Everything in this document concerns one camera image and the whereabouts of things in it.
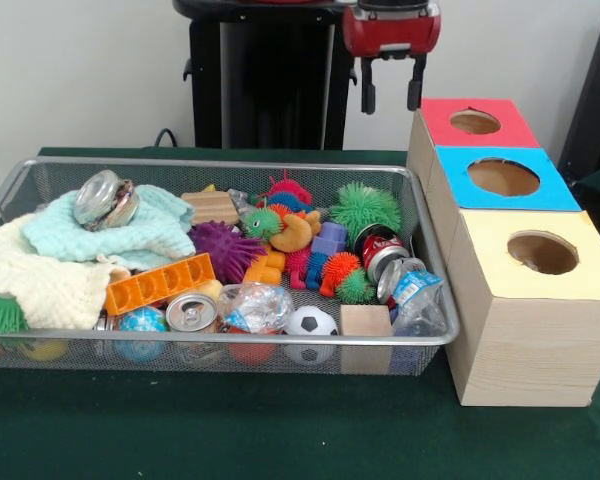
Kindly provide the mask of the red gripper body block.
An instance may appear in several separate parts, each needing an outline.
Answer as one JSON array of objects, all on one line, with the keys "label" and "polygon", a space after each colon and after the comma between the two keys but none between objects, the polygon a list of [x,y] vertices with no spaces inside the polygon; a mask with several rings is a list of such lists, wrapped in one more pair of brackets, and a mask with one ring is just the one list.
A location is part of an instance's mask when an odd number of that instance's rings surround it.
[{"label": "red gripper body block", "polygon": [[343,14],[346,48],[353,56],[427,54],[437,44],[441,11],[434,2],[357,2]]}]

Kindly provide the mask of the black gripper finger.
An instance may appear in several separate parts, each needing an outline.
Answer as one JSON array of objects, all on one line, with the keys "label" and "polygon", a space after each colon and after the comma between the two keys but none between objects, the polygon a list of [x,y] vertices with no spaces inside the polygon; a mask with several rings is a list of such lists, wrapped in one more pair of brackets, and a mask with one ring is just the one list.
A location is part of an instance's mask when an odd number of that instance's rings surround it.
[{"label": "black gripper finger", "polygon": [[361,111],[374,114],[376,109],[376,93],[373,84],[372,58],[362,57],[361,63]]},{"label": "black gripper finger", "polygon": [[407,108],[416,111],[421,106],[424,72],[427,63],[427,54],[419,54],[413,57],[414,65],[412,78],[408,83]]}]

